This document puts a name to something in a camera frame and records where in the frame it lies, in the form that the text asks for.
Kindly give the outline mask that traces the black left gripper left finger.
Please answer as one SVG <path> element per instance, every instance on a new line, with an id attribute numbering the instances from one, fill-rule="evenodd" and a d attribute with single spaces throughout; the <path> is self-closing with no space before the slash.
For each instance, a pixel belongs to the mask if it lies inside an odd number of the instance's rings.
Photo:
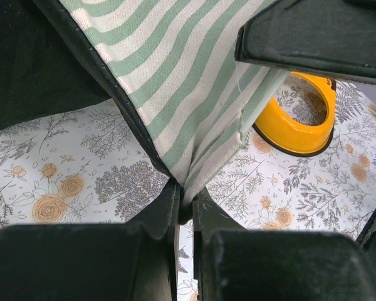
<path id="1" fill-rule="evenodd" d="M 175 300 L 179 185 L 126 223 L 0 230 L 0 300 Z"/>

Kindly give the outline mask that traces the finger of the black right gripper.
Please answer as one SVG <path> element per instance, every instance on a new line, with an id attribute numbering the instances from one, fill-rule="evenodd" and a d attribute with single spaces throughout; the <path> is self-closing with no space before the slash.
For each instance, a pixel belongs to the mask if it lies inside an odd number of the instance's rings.
<path id="1" fill-rule="evenodd" d="M 376 1 L 275 1 L 240 29 L 237 61 L 376 85 Z"/>

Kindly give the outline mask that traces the green striped pet tent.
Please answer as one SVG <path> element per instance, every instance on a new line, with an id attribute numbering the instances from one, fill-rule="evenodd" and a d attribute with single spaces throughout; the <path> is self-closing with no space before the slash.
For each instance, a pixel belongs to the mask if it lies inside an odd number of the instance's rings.
<path id="1" fill-rule="evenodd" d="M 56 23 L 43 4 L 0 1 L 0 228 L 126 221 L 167 176 L 257 212 L 243 127 L 276 71 L 234 48 L 267 1 L 49 1 Z"/>

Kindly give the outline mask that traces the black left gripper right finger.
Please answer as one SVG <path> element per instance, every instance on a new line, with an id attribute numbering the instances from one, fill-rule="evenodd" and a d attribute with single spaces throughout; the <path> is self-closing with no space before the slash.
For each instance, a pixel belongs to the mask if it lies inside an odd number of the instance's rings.
<path id="1" fill-rule="evenodd" d="M 376 238 L 247 230 L 207 191 L 192 211 L 200 300 L 376 300 Z"/>

